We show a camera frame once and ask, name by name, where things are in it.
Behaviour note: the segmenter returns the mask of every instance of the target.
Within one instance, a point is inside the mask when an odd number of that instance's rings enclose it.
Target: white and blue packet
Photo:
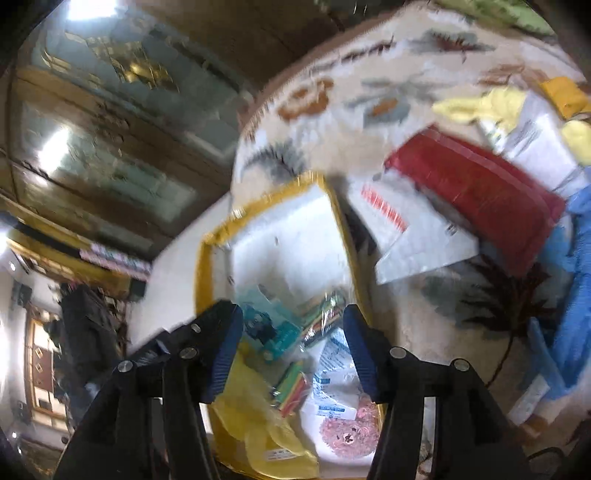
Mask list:
[[[335,329],[324,344],[312,392],[316,415],[355,419],[362,390],[342,328]]]

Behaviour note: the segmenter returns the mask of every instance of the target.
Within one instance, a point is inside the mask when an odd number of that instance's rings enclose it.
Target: silver bolt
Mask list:
[[[467,372],[468,370],[470,370],[470,364],[463,358],[459,358],[458,360],[456,360],[453,363],[453,366],[456,367],[456,370],[459,370],[460,372]]]
[[[406,356],[406,350],[401,346],[393,346],[390,349],[390,356],[393,358],[404,358]]]
[[[189,347],[189,348],[183,348],[181,350],[181,353],[180,353],[180,357],[183,360],[191,360],[192,358],[195,357],[195,355],[197,355],[197,351],[194,348],[191,348],[191,347]]]
[[[130,360],[123,360],[119,365],[117,365],[117,370],[119,370],[122,374],[126,374],[134,367],[134,363]]]

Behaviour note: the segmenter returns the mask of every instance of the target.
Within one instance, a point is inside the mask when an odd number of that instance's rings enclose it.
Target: green cloth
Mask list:
[[[554,35],[546,20],[534,12],[523,0],[436,0],[437,3],[458,10],[477,20],[508,27],[520,27],[538,35]]]

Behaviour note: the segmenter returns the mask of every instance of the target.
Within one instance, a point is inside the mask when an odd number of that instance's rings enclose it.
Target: red pouch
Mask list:
[[[451,203],[523,276],[566,206],[503,158],[431,126],[384,163]]]

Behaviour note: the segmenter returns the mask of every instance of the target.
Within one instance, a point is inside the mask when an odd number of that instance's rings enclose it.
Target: yellow cloth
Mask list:
[[[591,112],[587,95],[568,77],[556,77],[540,83],[540,88],[565,119],[581,112]]]
[[[436,102],[433,111],[461,124],[480,119],[493,120],[509,133],[517,126],[525,95],[525,92],[513,87],[496,87],[482,97],[450,98]]]
[[[278,479],[317,478],[317,458],[270,403],[269,386],[237,352],[226,387],[212,404],[223,427],[244,442],[253,470]],[[277,449],[289,450],[294,457],[269,461],[269,452]]]
[[[577,161],[583,165],[591,165],[591,125],[571,120],[560,132]]]

